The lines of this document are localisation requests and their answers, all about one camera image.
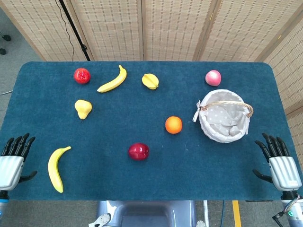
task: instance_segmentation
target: red apple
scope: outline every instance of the red apple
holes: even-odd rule
[[[128,155],[135,160],[143,160],[148,157],[149,149],[144,143],[134,143],[128,149]]]
[[[74,72],[74,80],[79,84],[86,84],[90,80],[90,73],[85,68],[76,69]]]

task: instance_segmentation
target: blue tablecloth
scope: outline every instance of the blue tablecloth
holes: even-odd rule
[[[98,93],[114,79],[118,65],[127,70],[122,85]],[[87,68],[91,81],[73,80],[77,68]],[[218,89],[229,89],[254,108],[249,134],[223,144],[204,135],[191,119],[196,103],[216,89],[205,74],[222,74]],[[145,87],[144,73],[157,75],[156,90]],[[80,120],[78,99],[90,101],[92,112]],[[179,116],[182,132],[166,132],[165,120]],[[36,136],[23,174],[36,177],[10,193],[18,200],[278,200],[281,193],[261,181],[253,168],[269,174],[255,140],[262,132],[283,138],[291,155],[288,129],[272,69],[264,63],[243,62],[29,62],[18,75],[0,131],[0,145],[12,136]],[[149,146],[145,161],[127,155],[129,146]],[[64,193],[53,188],[47,171],[50,155],[71,146],[59,161]]]

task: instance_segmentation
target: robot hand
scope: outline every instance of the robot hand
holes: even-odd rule
[[[273,183],[282,192],[296,191],[302,186],[294,159],[289,156],[288,149],[284,141],[277,137],[268,136],[263,133],[268,148],[260,141],[255,141],[262,149],[266,161],[269,164],[271,176],[261,174],[254,169],[253,173],[260,179]]]
[[[28,181],[37,174],[37,171],[33,171],[28,176],[21,176],[25,159],[35,140],[32,137],[26,143],[28,137],[29,133],[15,140],[10,138],[4,146],[0,155],[0,191],[11,191],[18,183]]]

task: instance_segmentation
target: robotic hand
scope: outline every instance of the robotic hand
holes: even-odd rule
[[[268,148],[260,141],[255,141],[262,149],[266,161],[269,164],[271,176],[261,174],[254,169],[253,173],[261,180],[273,183],[281,192],[283,211],[273,216],[273,220],[280,226],[279,218],[287,213],[290,227],[303,227],[303,197],[296,190],[302,186],[294,159],[290,157],[284,141],[277,137],[263,133]]]
[[[32,137],[26,142],[28,137],[29,133],[16,139],[10,138],[0,155],[0,224],[9,202],[8,191],[13,190],[18,183],[28,181],[37,174],[37,171],[33,171],[28,176],[21,176],[29,149],[35,140],[35,137]]]

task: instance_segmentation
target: yellow floor tape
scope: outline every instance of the yellow floor tape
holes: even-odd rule
[[[241,227],[239,203],[237,200],[232,201],[232,209],[233,209],[233,216],[235,218],[235,227]]]

